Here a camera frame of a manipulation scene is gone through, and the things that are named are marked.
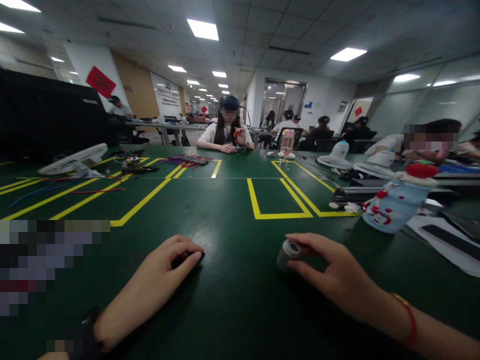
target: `black cap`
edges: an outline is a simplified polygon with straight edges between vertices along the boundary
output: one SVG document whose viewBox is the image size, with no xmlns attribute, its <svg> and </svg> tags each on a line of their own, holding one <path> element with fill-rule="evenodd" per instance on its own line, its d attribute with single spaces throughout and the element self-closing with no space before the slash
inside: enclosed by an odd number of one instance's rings
<svg viewBox="0 0 480 360">
<path fill-rule="evenodd" d="M 292 110 L 285 110 L 283 112 L 283 116 L 287 119 L 287 120 L 291 120 L 294 118 L 294 112 Z"/>
<path fill-rule="evenodd" d="M 232 95 L 225 95 L 220 98 L 220 109 L 236 111 L 240 109 L 239 100 Z"/>
<path fill-rule="evenodd" d="M 108 98 L 109 103 L 119 103 L 120 98 L 118 96 L 112 95 Z"/>
</svg>

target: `white t-shirt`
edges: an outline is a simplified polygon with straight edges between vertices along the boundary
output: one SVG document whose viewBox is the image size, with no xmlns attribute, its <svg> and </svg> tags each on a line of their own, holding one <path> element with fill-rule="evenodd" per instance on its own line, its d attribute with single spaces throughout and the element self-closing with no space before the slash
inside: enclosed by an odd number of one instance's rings
<svg viewBox="0 0 480 360">
<path fill-rule="evenodd" d="M 458 144 L 458 150 L 456 153 L 457 155 L 462 155 L 476 150 L 477 149 L 470 141 L 465 141 Z"/>
<path fill-rule="evenodd" d="M 120 115 L 128 118 L 128 114 L 133 114 L 132 110 L 128 106 L 121 105 L 121 107 L 116 107 L 113 105 L 109 111 L 110 114 Z"/>
<path fill-rule="evenodd" d="M 404 144 L 404 134 L 393 134 L 387 137 L 384 137 L 382 140 L 374 143 L 372 146 L 365 151 L 365 155 L 375 154 L 375 149 L 379 146 L 386 146 L 392 150 L 395 154 L 400 154 L 402 151 L 402 145 Z"/>
<path fill-rule="evenodd" d="M 214 140 L 215 140 L 215 132 L 217 131 L 217 126 L 218 125 L 215 122 L 210 124 L 210 126 L 207 127 L 205 132 L 200 136 L 198 141 L 204 141 L 204 142 L 213 144 Z M 250 136 L 250 133 L 249 133 L 249 130 L 247 129 L 247 127 L 243 124 L 240 124 L 240 127 L 243 130 L 245 130 L 246 142 L 249 143 L 249 144 L 253 144 L 254 142 L 252 141 L 252 137 Z M 231 128 L 231 126 L 226 126 L 226 127 L 223 128 L 223 130 L 225 132 L 225 144 L 228 144 L 226 141 L 227 141 L 227 138 L 229 137 L 229 134 L 230 134 L 230 128 Z M 235 144 L 231 144 L 231 145 L 233 145 L 236 148 L 240 147 L 238 144 L 236 146 L 235 146 Z"/>
<path fill-rule="evenodd" d="M 300 123 L 296 124 L 292 120 L 285 120 L 285 121 L 279 122 L 273 128 L 273 131 L 277 133 L 276 137 L 275 137 L 275 141 L 277 141 L 279 139 L 279 136 L 280 136 L 283 128 L 303 129 L 303 127 L 302 127 L 302 125 L 300 125 Z"/>
</svg>

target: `computer monitor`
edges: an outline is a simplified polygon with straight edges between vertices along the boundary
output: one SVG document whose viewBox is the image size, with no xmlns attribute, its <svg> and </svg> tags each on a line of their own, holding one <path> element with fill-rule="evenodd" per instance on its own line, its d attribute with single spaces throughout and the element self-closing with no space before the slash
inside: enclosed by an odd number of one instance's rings
<svg viewBox="0 0 480 360">
<path fill-rule="evenodd" d="M 97 144 L 118 145 L 98 92 L 0 69 L 0 155 L 49 163 Z"/>
</svg>

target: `pink water bottle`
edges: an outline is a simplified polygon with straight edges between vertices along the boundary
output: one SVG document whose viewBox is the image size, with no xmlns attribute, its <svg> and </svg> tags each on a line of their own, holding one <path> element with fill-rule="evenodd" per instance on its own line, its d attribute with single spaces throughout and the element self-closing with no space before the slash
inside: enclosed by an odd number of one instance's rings
<svg viewBox="0 0 480 360">
<path fill-rule="evenodd" d="M 281 144 L 278 152 L 279 158 L 288 159 L 294 150 L 295 131 L 293 129 L 283 129 L 281 133 Z"/>
</svg>

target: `man in white shirt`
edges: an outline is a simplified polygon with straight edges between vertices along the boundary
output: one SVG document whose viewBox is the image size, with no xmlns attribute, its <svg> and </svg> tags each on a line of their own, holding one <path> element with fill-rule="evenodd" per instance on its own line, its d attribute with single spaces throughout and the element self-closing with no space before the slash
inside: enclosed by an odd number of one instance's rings
<svg viewBox="0 0 480 360">
<path fill-rule="evenodd" d="M 110 111 L 108 112 L 109 114 L 120 115 L 129 119 L 132 119 L 134 117 L 134 115 L 132 114 L 132 110 L 130 110 L 128 106 L 123 105 L 118 96 L 110 96 L 110 98 L 108 98 L 108 102 L 113 104 Z"/>
<path fill-rule="evenodd" d="M 295 116 L 292 110 L 285 110 L 283 112 L 284 121 L 279 122 L 271 131 L 272 134 L 276 134 L 275 141 L 279 139 L 280 134 L 282 133 L 283 128 L 299 128 L 303 129 L 302 125 L 300 125 L 300 116 Z"/>
</svg>

